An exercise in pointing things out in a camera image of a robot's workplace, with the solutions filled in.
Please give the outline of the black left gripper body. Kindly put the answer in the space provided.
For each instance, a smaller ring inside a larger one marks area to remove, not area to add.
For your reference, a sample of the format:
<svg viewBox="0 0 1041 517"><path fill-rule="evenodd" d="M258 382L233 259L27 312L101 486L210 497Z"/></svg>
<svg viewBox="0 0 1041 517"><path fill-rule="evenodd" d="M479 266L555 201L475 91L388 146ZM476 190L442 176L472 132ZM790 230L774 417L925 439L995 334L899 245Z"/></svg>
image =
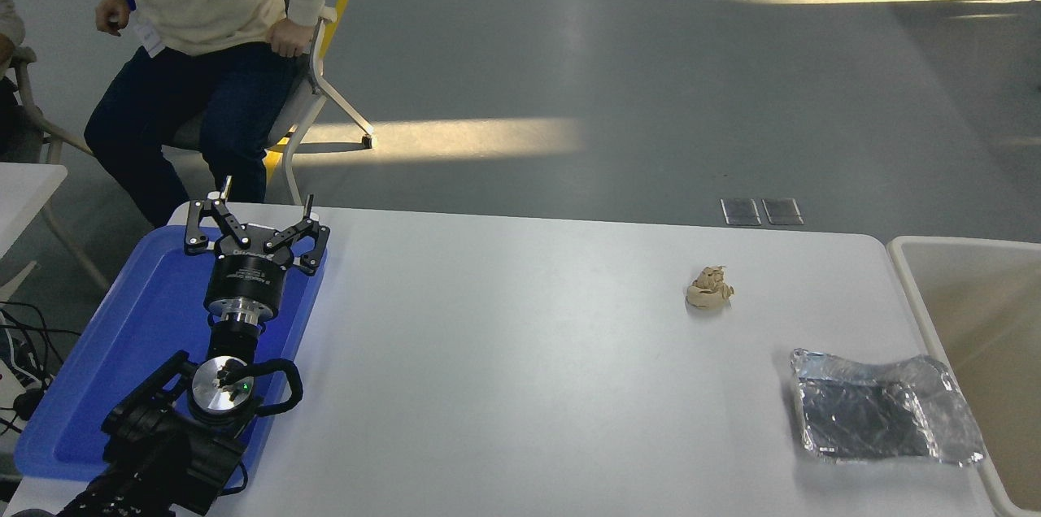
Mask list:
<svg viewBox="0 0 1041 517"><path fill-rule="evenodd" d="M208 312L223 312L234 301L260 303L265 313L279 312L294 255L286 247L266 252L265 244L276 234L275 228L248 224L238 235L239 239L250 240L246 248L237 245L234 236L220 237L215 242L215 265L203 301Z"/></svg>

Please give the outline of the person's left hand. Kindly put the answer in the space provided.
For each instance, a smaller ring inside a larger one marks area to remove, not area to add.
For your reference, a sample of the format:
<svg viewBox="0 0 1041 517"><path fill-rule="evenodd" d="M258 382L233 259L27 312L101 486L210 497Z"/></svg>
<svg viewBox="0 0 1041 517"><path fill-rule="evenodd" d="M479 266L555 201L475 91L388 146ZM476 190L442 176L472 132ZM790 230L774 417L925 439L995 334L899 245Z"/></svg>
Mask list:
<svg viewBox="0 0 1041 517"><path fill-rule="evenodd" d="M296 58L305 53L315 35L315 25L298 24L282 18L271 25L265 34L273 53L283 58Z"/></svg>

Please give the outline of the person's right hand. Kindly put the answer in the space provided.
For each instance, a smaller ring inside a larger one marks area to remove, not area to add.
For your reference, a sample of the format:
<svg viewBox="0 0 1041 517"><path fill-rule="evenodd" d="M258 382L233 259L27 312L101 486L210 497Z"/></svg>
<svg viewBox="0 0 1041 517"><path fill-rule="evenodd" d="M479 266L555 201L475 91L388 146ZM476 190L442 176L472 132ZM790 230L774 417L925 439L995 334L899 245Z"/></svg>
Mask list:
<svg viewBox="0 0 1041 517"><path fill-rule="evenodd" d="M101 0L94 8L94 28L119 37L129 24L131 10L127 0Z"/></svg>

